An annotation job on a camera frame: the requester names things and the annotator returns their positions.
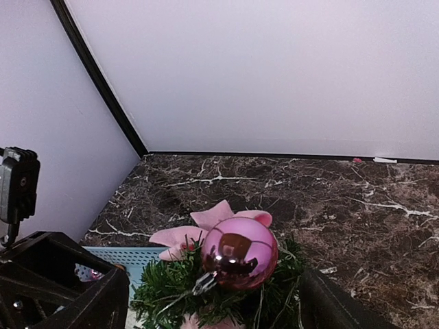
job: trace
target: brown marble countertop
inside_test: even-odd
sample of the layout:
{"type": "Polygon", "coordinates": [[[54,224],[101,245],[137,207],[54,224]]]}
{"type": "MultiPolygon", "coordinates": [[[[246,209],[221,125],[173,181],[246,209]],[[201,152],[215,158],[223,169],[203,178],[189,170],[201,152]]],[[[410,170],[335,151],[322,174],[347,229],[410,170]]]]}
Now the brown marble countertop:
{"type": "Polygon", "coordinates": [[[147,246],[227,199],[272,213],[309,262],[402,328],[439,328],[439,167],[231,156],[147,156],[83,245],[147,246]]]}

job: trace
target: green tinsel garland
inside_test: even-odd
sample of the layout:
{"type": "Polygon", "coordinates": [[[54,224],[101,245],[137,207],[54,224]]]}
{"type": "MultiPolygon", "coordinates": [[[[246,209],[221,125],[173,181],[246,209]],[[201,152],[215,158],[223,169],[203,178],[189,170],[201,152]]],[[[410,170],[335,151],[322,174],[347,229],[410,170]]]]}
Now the green tinsel garland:
{"type": "Polygon", "coordinates": [[[145,329],[176,329],[184,314],[198,315],[199,327],[217,324],[230,317],[247,329],[294,329],[298,326],[298,285],[305,259],[293,238],[279,245],[278,265],[261,288],[228,291],[220,285],[199,296],[188,295],[161,312],[181,294],[192,290],[204,273],[199,241],[182,261],[150,262],[144,269],[141,286],[134,294],[131,308],[145,329]]]}

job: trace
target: white wall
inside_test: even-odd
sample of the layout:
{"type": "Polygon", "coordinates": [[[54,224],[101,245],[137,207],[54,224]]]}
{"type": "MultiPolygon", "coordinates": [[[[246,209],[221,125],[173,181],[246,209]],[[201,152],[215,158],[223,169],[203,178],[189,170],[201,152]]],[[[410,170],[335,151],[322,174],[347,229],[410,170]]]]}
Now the white wall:
{"type": "Polygon", "coordinates": [[[0,147],[41,161],[36,215],[21,236],[78,240],[138,158],[76,55],[50,1],[0,1],[0,147]]]}
{"type": "Polygon", "coordinates": [[[439,1],[68,0],[152,151],[439,160],[439,1]]]}

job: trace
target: shiny pink bauble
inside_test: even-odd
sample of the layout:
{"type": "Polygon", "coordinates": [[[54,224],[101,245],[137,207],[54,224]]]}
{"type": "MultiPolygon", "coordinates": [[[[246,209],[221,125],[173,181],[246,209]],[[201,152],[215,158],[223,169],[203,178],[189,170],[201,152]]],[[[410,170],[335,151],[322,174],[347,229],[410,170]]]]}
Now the shiny pink bauble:
{"type": "Polygon", "coordinates": [[[206,235],[202,249],[204,270],[216,274],[227,289],[255,289],[274,271],[278,259],[277,242],[258,221],[233,217],[219,222],[206,235]]]}

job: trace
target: blue mesh basket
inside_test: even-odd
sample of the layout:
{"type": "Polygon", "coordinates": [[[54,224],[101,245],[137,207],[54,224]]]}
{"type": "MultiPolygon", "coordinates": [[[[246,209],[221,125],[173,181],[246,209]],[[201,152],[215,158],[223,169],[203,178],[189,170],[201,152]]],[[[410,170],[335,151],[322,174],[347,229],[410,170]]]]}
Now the blue mesh basket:
{"type": "MultiPolygon", "coordinates": [[[[167,248],[158,247],[84,247],[93,255],[106,260],[111,264],[123,265],[130,278],[130,301],[134,297],[132,286],[138,287],[141,284],[143,268],[151,261],[158,260],[158,255],[167,248]]],[[[83,265],[76,265],[76,273],[80,280],[88,281],[93,279],[93,272],[83,265]]]]}

